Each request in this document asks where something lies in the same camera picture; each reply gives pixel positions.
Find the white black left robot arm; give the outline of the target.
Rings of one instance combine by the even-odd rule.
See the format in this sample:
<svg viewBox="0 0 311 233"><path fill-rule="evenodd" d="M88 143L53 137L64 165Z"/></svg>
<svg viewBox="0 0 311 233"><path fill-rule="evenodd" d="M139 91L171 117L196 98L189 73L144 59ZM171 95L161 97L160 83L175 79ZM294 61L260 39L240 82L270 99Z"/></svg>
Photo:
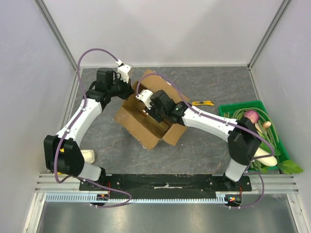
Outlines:
<svg viewBox="0 0 311 233"><path fill-rule="evenodd" d="M91 83L78 110L69 122L56 134L44 139L45 163L54 173L90 180L96 191L105 189L105 170L85 161L79 148L86 131L113 97L128 99L134 90L131 86L132 66L120 65L116 71L99 68L96 80Z"/></svg>

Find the yellow utility knife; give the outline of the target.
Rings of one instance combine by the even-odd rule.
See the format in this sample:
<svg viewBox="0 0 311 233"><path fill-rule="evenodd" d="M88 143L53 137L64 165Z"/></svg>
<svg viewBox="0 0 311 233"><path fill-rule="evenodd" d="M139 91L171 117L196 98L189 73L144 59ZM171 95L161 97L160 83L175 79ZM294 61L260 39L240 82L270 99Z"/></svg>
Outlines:
<svg viewBox="0 0 311 233"><path fill-rule="evenodd" d="M191 103L193 106L214 106L215 103L210 101L210 100L206 100L206 101L193 101Z"/></svg>

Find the brown cardboard express box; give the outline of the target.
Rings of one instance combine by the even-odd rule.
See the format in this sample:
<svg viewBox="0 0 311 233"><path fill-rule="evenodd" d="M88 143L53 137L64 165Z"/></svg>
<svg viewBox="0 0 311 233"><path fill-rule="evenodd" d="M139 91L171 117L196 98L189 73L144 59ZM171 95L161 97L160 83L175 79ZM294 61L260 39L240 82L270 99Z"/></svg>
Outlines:
<svg viewBox="0 0 311 233"><path fill-rule="evenodd" d="M180 102L182 99L174 87L154 73L150 69L145 71L143 75L147 75L147 77L140 83L139 92L144 89L152 92L164 90L174 102ZM121 108L114 116L114 120L121 124L148 150L154 148L160 140L175 146L187 130L187 127L172 124L168 120L158 123L143 111L144 107L145 105L137 100L136 95L132 94L127 100L123 101Z"/></svg>

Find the gold capped amber bottle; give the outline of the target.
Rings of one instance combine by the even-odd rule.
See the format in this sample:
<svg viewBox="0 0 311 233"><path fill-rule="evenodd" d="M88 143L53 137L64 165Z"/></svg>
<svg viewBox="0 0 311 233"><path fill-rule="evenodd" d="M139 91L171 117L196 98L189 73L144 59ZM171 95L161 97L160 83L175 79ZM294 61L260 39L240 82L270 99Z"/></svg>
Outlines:
<svg viewBox="0 0 311 233"><path fill-rule="evenodd" d="M165 122L157 122L147 113L145 109L143 109L142 112L145 115L145 118L161 131L166 132L169 129L169 126Z"/></svg>

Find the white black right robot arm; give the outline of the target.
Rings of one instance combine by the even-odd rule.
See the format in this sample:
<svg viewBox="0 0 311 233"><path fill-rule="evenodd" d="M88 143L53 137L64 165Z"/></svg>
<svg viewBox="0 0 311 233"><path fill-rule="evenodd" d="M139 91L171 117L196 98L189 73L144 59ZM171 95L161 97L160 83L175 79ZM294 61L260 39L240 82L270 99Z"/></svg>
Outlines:
<svg viewBox="0 0 311 233"><path fill-rule="evenodd" d="M176 103L163 90L153 93L144 89L137 99L145 104L145 112L159 123L167 121L197 128L227 142L230 162L222 180L223 187L234 191L240 186L240 178L260 146L259 134L248 118L229 119L202 111L183 101Z"/></svg>

